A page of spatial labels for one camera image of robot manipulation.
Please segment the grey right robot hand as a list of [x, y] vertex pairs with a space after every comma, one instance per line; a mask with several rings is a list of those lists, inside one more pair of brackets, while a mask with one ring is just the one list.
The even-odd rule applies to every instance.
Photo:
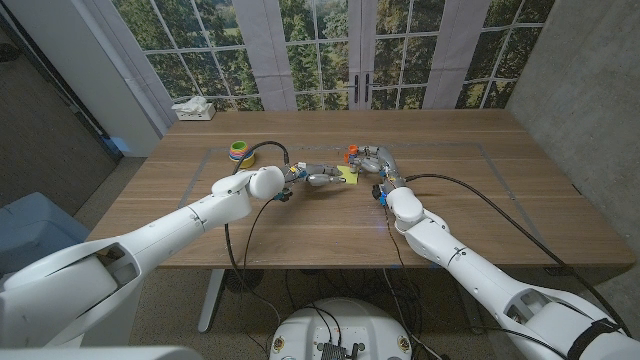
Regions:
[[366, 171], [380, 175], [386, 191], [406, 186], [393, 156], [385, 147], [350, 145], [345, 161], [352, 173]]

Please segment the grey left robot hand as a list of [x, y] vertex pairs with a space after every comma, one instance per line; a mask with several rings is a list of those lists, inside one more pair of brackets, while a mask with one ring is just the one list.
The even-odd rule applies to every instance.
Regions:
[[332, 165], [298, 162], [282, 167], [281, 171], [286, 184], [308, 183], [318, 187], [346, 182], [342, 171]]

